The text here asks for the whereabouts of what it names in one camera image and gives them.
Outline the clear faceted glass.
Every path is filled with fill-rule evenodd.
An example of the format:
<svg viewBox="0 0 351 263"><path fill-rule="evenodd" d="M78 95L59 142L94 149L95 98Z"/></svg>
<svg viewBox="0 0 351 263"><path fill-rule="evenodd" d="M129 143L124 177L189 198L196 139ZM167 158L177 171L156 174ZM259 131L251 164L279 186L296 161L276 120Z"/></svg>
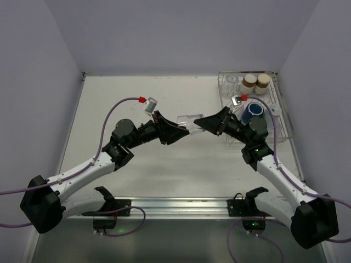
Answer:
<svg viewBox="0 0 351 263"><path fill-rule="evenodd" d="M190 135L196 135L205 132L200 126L194 123L194 120L204 118L203 114L198 115L182 115L177 117L177 124L185 127Z"/></svg>

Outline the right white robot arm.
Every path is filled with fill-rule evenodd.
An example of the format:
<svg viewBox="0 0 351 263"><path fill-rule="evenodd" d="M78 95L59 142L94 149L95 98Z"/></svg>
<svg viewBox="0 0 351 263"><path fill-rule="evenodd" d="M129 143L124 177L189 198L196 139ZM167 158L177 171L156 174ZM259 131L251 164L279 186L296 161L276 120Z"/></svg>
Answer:
<svg viewBox="0 0 351 263"><path fill-rule="evenodd" d="M264 118L255 116L243 125L225 107L194 123L214 135L230 135L244 143L241 152L245 163L270 181L284 197L279 199L263 191L253 198L254 206L289 227L302 248L309 249L339 233L334 201L310 189L280 162L266 143L268 131Z"/></svg>

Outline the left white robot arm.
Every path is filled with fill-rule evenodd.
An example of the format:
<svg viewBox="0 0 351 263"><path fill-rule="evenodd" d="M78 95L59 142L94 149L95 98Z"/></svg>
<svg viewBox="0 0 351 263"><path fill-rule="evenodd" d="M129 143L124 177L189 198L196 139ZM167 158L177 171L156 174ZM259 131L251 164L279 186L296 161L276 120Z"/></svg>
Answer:
<svg viewBox="0 0 351 263"><path fill-rule="evenodd" d="M124 167L133 157L131 149L158 139L171 145L190 134L186 127L164 118L159 111L151 120L136 127L130 119L117 122L109 142L96 156L60 175L32 178L20 208L38 233L46 233L70 215L74 204L69 198L96 179Z"/></svg>

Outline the clear glass with sticker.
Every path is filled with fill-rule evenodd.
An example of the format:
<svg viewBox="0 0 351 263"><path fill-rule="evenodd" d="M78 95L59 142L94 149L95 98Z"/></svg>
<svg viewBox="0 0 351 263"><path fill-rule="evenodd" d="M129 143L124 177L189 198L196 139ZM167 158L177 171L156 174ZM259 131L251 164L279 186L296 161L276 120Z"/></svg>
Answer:
<svg viewBox="0 0 351 263"><path fill-rule="evenodd" d="M275 129L276 133L277 135L279 135L281 132L281 124L280 124L281 108L278 105L269 105L269 109L271 110L273 115L273 120L276 127ZM267 123L267 130L269 132L269 135L274 136L274 125L268 110L266 110L264 113L264 119L266 120L266 123Z"/></svg>

